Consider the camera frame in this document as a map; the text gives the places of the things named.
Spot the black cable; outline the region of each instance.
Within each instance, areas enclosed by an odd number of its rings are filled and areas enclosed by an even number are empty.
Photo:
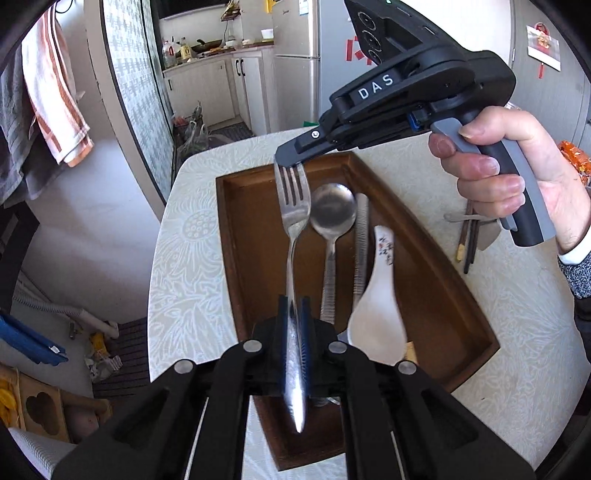
[[[70,8],[72,8],[72,5],[74,5],[74,0],[70,0],[70,5],[68,6],[68,8],[66,8],[63,12],[60,12],[57,7],[56,7],[56,14],[64,14],[66,13]]]

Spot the human hand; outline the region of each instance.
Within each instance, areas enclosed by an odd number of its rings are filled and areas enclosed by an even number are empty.
[[[492,145],[503,137],[517,140],[556,227],[559,250],[566,253],[579,244],[589,230],[591,199],[577,171],[533,115],[490,106],[459,132],[474,145]],[[449,137],[435,133],[429,137],[429,149],[441,159],[443,169],[458,178],[457,191],[474,202],[477,213],[502,218],[525,203],[523,179],[514,174],[499,175],[494,158],[457,152]]]

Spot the metal fork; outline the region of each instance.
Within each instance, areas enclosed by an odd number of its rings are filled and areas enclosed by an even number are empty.
[[[297,173],[294,167],[284,168],[277,165],[277,163],[274,163],[274,167],[283,228],[290,238],[290,249],[287,254],[288,319],[285,349],[285,390],[283,396],[291,418],[295,423],[295,429],[301,432],[306,422],[306,372],[301,321],[295,298],[293,261],[296,241],[310,218],[311,195],[308,178],[301,163],[297,164]]]

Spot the white patterned tablecloth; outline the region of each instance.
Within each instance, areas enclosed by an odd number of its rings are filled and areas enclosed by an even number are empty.
[[[275,149],[303,131],[215,148],[195,155],[181,168],[164,212],[152,268],[148,308],[152,379],[176,360],[206,362],[236,343],[215,178],[271,163]],[[443,214],[463,211],[465,201],[457,194],[454,178],[429,153],[427,136],[356,153],[453,258],[458,226],[445,222]],[[504,232],[479,253],[465,280],[501,349],[454,395],[537,467],[566,426],[590,371],[573,322],[573,298],[557,266],[556,246],[547,242],[517,248]],[[277,472],[251,402],[243,478],[342,479],[345,458]]]

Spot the tray rim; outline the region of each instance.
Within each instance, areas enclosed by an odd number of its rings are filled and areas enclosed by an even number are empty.
[[[480,370],[493,357],[493,355],[499,351],[501,347],[490,323],[488,322],[488,319],[486,318],[484,311],[474,298],[472,292],[470,291],[470,288],[463,280],[460,273],[454,268],[452,262],[444,253],[439,243],[437,243],[433,236],[426,230],[423,224],[418,220],[415,214],[413,214],[412,211],[410,211],[410,209],[404,204],[404,202],[400,200],[400,198],[390,189],[390,187],[388,187],[388,185],[386,185],[382,181],[382,179],[373,170],[371,170],[371,168],[358,155],[356,155],[352,151],[345,151],[339,153],[332,153],[328,155],[322,155],[318,157],[318,159],[323,159],[325,162],[332,161],[335,165],[341,165],[345,170],[345,175],[347,175],[348,171],[349,174],[352,174],[353,170],[358,169],[363,171],[363,173],[367,174],[366,176],[373,177],[377,189],[384,192],[388,196],[393,197],[395,199],[395,202],[397,203],[397,208],[403,210],[405,212],[405,215],[414,221],[414,227],[422,233],[422,235],[418,236],[419,241],[414,246],[420,251],[428,251],[429,255],[435,255],[439,257],[438,261],[439,264],[442,265],[442,268],[439,268],[438,270],[442,270],[441,273],[443,275],[448,275],[448,277],[446,277],[446,281],[441,282],[442,285],[444,285],[446,291],[448,293],[451,291],[451,289],[449,288],[451,282],[447,283],[449,282],[449,277],[451,277],[454,286],[456,286],[456,290],[462,292],[464,303],[472,303],[472,307],[476,307],[481,312],[482,315],[476,315],[476,317],[478,318],[478,323],[485,334],[485,339],[488,341],[488,346],[477,357],[472,359],[472,361],[469,362],[459,373],[452,376],[451,379],[447,380],[442,384],[448,392],[454,391],[460,385],[465,383],[478,370]],[[216,178],[217,216],[219,222],[220,243],[222,246],[222,258],[224,263],[224,272],[226,276],[226,285],[228,288],[230,307],[232,309],[232,317],[234,320],[234,328],[236,330],[236,336],[239,342],[249,339],[251,332],[245,331],[245,316],[242,314],[242,286],[241,281],[239,279],[238,270],[236,268],[236,252],[232,241],[232,224],[231,222],[229,222],[228,218],[228,206],[226,204],[225,197],[225,183],[231,181],[232,179],[243,177],[244,175],[258,174],[259,172],[269,170],[270,168],[272,168],[272,164],[249,168],[246,170],[233,172]],[[324,170],[325,168],[326,163],[323,163],[322,168],[313,168],[312,170],[307,169],[307,171]],[[224,248],[225,245],[229,245],[231,248]],[[449,296],[451,298],[456,298],[457,294],[449,294]],[[283,441],[283,438],[280,435],[280,433],[276,431],[276,429],[274,428],[273,422],[271,421],[270,412],[266,408],[267,405],[265,404],[265,400],[263,398],[254,397],[254,404],[259,416],[259,420],[261,422],[263,432],[265,434],[265,440],[269,444],[269,441],[267,440],[267,435],[273,437],[274,439],[278,440],[278,443],[281,444],[281,451],[285,452],[285,442]],[[281,452],[276,452],[273,448],[270,447],[270,445],[269,450],[278,470],[283,471],[286,469],[296,468],[302,465],[309,465],[311,463],[332,458],[336,455],[343,453],[344,446],[337,449],[327,449],[316,452],[310,451],[299,455],[291,456],[287,456],[287,454],[285,456],[281,456]],[[300,459],[303,456],[306,457],[306,460],[310,461],[302,464],[301,460],[298,461],[298,459]]]

